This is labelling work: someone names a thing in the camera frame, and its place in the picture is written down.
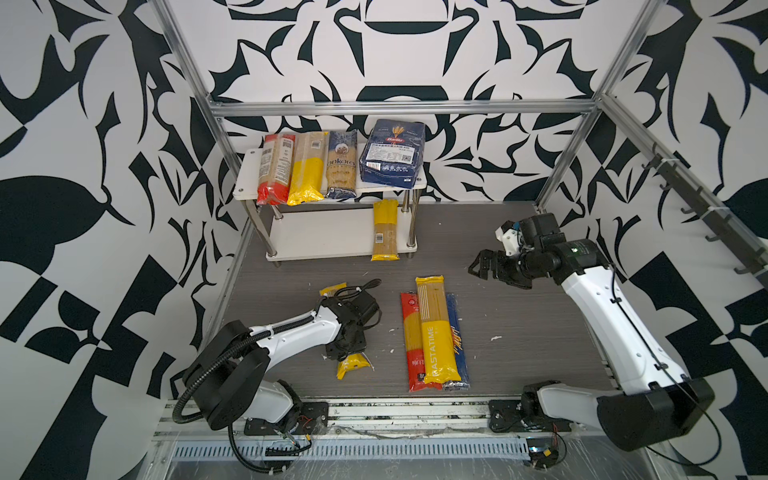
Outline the yellow Pastatime spaghetti pack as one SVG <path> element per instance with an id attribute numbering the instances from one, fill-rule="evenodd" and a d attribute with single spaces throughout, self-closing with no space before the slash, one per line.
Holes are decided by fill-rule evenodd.
<path id="1" fill-rule="evenodd" d="M 339 290 L 341 290 L 342 288 L 346 288 L 347 286 L 348 284 L 346 282 L 336 284 L 336 285 L 331 285 L 321 289 L 319 291 L 319 294 L 321 297 L 330 298 Z M 350 354 L 344 360 L 341 360 L 338 362 L 336 378 L 338 380 L 343 380 L 347 373 L 364 369 L 364 368 L 370 368 L 370 369 L 373 368 L 366 354 L 365 353 Z"/>
<path id="2" fill-rule="evenodd" d="M 425 363 L 424 381 L 429 384 L 458 382 L 461 375 L 455 359 L 444 277 L 417 277 L 415 282 Z"/>

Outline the yellow spaghetti pack small barcode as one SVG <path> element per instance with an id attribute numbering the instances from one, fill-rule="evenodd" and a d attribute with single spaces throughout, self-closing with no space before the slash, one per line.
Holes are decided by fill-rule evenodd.
<path id="1" fill-rule="evenodd" d="M 396 261 L 398 201 L 387 199 L 373 207 L 374 243 L 372 261 Z"/>

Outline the dark blue Barilla pasta box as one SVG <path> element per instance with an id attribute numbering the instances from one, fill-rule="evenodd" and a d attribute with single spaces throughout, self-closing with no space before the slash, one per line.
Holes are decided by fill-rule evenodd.
<path id="1" fill-rule="evenodd" d="M 423 165 L 426 125 L 422 122 L 379 119 L 359 160 L 361 180 L 412 189 Z"/>

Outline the dark blue clear spaghetti pack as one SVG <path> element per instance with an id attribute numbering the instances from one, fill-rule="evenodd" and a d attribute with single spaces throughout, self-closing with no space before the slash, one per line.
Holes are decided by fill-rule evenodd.
<path id="1" fill-rule="evenodd" d="M 353 131 L 331 131 L 328 135 L 326 160 L 326 197 L 349 199 L 356 196 L 357 182 L 357 140 Z"/>

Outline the red spaghetti pack white label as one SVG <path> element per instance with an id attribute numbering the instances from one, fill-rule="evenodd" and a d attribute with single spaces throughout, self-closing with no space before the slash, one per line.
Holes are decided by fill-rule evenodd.
<path id="1" fill-rule="evenodd" d="M 295 144 L 295 134 L 270 134 L 265 137 L 259 166 L 258 205 L 287 203 Z"/>

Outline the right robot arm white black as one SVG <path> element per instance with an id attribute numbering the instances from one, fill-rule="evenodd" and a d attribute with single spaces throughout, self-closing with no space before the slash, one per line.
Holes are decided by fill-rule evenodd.
<path id="1" fill-rule="evenodd" d="M 480 251 L 469 274 L 524 290 L 536 279 L 553 280 L 581 311 L 618 384 L 616 391 L 552 380 L 527 385 L 519 420 L 596 428 L 624 451 L 690 433 L 705 417 L 714 391 L 705 379 L 690 377 L 653 337 L 596 243 L 567 239 L 551 214 L 507 221 L 495 235 L 502 249 Z"/>

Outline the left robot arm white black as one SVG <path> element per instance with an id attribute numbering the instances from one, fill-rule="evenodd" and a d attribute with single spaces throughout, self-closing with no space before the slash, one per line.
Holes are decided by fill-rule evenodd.
<path id="1" fill-rule="evenodd" d="M 316 307 L 287 320 L 247 327 L 226 324 L 186 369 L 172 412 L 176 424 L 205 420 L 217 431 L 240 418 L 279 425 L 291 422 L 300 399 L 284 381 L 266 373 L 281 362 L 322 346 L 329 360 L 343 361 L 366 348 L 365 332 L 381 318 L 375 298 L 361 287 L 323 297 Z"/>

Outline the white two-tier metal shelf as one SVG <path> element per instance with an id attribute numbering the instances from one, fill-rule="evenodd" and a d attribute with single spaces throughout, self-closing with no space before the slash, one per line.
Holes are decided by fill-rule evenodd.
<path id="1" fill-rule="evenodd" d="M 331 200 L 298 207 L 256 204 L 261 150 L 247 151 L 234 198 L 243 203 L 272 263 L 371 256 L 374 245 L 372 204 Z"/>

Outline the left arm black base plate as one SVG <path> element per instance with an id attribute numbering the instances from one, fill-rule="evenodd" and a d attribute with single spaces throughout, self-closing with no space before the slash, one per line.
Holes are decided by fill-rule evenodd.
<path id="1" fill-rule="evenodd" d="M 244 427 L 246 436 L 307 435 L 327 426 L 328 402 L 303 402 L 294 406 L 278 423 L 262 419 L 247 419 Z"/>

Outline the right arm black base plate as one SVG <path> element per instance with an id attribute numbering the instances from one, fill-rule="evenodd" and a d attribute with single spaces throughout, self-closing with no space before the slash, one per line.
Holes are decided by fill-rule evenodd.
<path id="1" fill-rule="evenodd" d="M 568 420 L 547 416 L 532 394 L 518 399 L 493 399 L 488 408 L 488 428 L 494 433 L 571 431 Z"/>

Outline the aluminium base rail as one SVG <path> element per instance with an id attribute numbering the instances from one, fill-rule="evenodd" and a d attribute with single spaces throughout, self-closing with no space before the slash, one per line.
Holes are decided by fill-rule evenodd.
<path id="1" fill-rule="evenodd" d="M 591 428 L 570 423 L 570 432 L 494 433 L 488 428 L 489 397 L 325 398 L 327 426 L 303 436 L 246 436 L 246 420 L 234 425 L 235 440 L 225 430 L 212 431 L 202 421 L 178 425 L 165 409 L 151 438 L 143 473 L 161 477 L 180 461 L 228 461 L 237 454 L 249 461 L 480 460 L 528 461 L 544 449 L 563 451 L 568 459 L 593 458 L 587 443 L 610 457 L 619 450 Z"/>

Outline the aluminium cage frame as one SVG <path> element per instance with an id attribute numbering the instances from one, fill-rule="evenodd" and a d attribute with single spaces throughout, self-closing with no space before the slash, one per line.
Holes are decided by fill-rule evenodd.
<path id="1" fill-rule="evenodd" d="M 335 378 L 321 348 L 272 371 L 312 396 L 408 391 L 399 295 L 441 275 L 457 295 L 473 396 L 558 380 L 611 381 L 573 301 L 471 276 L 509 219 L 552 213 L 594 241 L 658 343 L 707 380 L 726 416 L 767 397 L 767 289 L 653 169 L 674 157 L 767 237 L 767 5 L 763 1 L 158 1 L 230 164 L 265 135 L 426 125 L 413 257 L 265 259 L 249 242 L 223 324 L 306 309 L 324 283 L 382 279 L 373 368 Z"/>

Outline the grey wall hook rack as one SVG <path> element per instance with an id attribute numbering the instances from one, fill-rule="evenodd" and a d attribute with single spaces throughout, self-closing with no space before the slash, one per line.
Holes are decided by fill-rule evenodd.
<path id="1" fill-rule="evenodd" d="M 684 215 L 693 215 L 711 231 L 705 239 L 722 243 L 741 263 L 737 275 L 751 275 L 767 289 L 767 245 L 723 201 L 706 187 L 682 161 L 665 157 L 658 145 L 651 148 L 645 170 L 655 170 L 664 180 L 663 191 L 674 191 L 686 204 Z"/>

